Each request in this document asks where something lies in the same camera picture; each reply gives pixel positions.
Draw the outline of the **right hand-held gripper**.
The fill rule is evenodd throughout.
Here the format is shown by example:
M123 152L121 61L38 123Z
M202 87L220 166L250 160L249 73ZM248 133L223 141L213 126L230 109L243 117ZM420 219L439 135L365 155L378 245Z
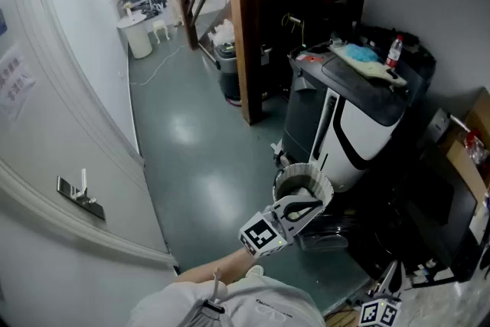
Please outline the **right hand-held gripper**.
M394 278L394 292L402 285L402 264L394 260L383 272L378 293L361 307L359 326L394 326L400 313L401 300L390 294L389 285Z

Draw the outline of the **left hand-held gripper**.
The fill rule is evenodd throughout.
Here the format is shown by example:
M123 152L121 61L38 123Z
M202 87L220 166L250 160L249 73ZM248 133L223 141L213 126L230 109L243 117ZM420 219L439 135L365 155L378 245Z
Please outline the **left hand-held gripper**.
M324 211L317 198L288 195L257 212L239 230L239 240L252 257L265 257L294 243L300 233Z

